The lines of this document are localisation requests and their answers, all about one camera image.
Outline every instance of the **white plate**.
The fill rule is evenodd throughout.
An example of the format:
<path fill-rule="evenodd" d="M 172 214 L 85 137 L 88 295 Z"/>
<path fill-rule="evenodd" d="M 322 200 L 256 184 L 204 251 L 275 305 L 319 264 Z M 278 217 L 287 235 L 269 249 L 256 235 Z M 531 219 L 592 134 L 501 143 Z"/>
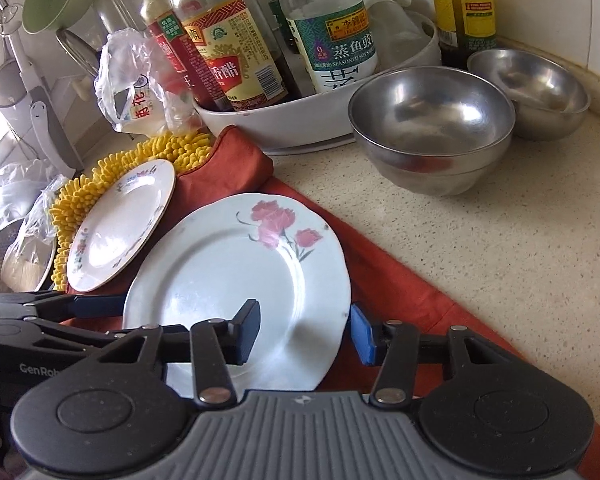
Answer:
<path fill-rule="evenodd" d="M 173 165 L 151 160 L 107 189 L 71 244 L 66 264 L 69 284 L 89 292 L 124 269 L 154 232 L 174 186 Z"/>
<path fill-rule="evenodd" d="M 285 196 L 235 195 L 183 219 L 142 263 L 123 327 L 231 319 L 250 298 L 262 322 L 247 364 L 230 367 L 238 395 L 313 390 L 340 347 L 349 274 L 331 228 Z M 169 365 L 167 384 L 191 397 L 190 365 Z"/>

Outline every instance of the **metal bowl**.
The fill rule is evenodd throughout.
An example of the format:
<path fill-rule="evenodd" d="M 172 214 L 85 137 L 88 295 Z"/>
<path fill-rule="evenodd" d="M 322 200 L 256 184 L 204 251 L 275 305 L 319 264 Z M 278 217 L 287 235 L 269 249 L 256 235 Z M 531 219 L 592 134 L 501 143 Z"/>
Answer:
<path fill-rule="evenodd" d="M 584 120 L 591 98 L 567 69 L 523 50 L 497 48 L 476 52 L 469 72 L 491 81 L 516 107 L 513 133 L 529 140 L 570 136 Z"/>
<path fill-rule="evenodd" d="M 496 86 L 446 67 L 378 76 L 349 101 L 356 140 L 382 176 L 427 195 L 462 193 L 491 171 L 515 118 Z"/>

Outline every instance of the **orange towel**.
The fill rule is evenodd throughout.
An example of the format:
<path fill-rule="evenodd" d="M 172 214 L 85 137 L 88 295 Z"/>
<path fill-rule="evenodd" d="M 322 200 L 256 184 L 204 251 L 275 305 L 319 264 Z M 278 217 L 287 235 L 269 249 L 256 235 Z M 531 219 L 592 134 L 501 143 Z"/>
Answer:
<path fill-rule="evenodd" d="M 171 202 L 142 251 L 112 282 L 93 294 L 118 294 L 128 290 L 140 264 L 155 243 L 190 212 L 226 196 L 259 191 L 281 194 L 304 203 L 322 216 L 338 235 L 351 278 L 354 301 L 362 301 L 380 319 L 401 319 L 422 332 L 444 334 L 450 325 L 463 324 L 501 345 L 513 347 L 493 330 L 469 314 L 455 301 L 417 276 L 388 253 L 378 248 L 354 228 L 272 177 L 273 164 L 238 128 L 222 133 L 209 160 L 202 167 L 178 177 Z M 120 318 L 74 320 L 75 326 L 91 330 L 115 330 Z M 442 378 L 433 366 L 421 366 L 416 394 L 423 396 L 440 384 Z M 366 368 L 353 345 L 344 338 L 333 366 L 320 384 L 323 390 L 368 392 L 378 370 Z M 579 472 L 587 480 L 600 480 L 600 427 L 596 426 L 589 450 Z"/>

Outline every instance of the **gray gripper plate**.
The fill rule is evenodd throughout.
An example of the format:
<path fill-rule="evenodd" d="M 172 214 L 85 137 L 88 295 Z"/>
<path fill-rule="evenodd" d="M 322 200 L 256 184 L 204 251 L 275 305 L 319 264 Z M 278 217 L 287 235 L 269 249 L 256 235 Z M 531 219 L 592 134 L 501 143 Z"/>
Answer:
<path fill-rule="evenodd" d="M 49 478 L 30 472 L 26 480 Z M 356 392 L 250 392 L 198 417 L 168 456 L 133 480 L 478 480 L 434 452 L 403 413 Z M 578 480 L 573 471 L 553 480 Z"/>

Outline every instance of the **countertop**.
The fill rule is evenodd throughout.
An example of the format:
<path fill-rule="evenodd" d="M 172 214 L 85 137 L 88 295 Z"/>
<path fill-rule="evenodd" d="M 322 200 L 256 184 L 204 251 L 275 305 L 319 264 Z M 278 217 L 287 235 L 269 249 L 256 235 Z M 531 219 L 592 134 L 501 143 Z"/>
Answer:
<path fill-rule="evenodd" d="M 130 149 L 122 134 L 90 152 Z M 494 173 L 432 198 L 355 144 L 275 158 L 276 176 L 347 221 L 583 394 L 600 423 L 600 118 L 559 142 L 515 139 Z"/>

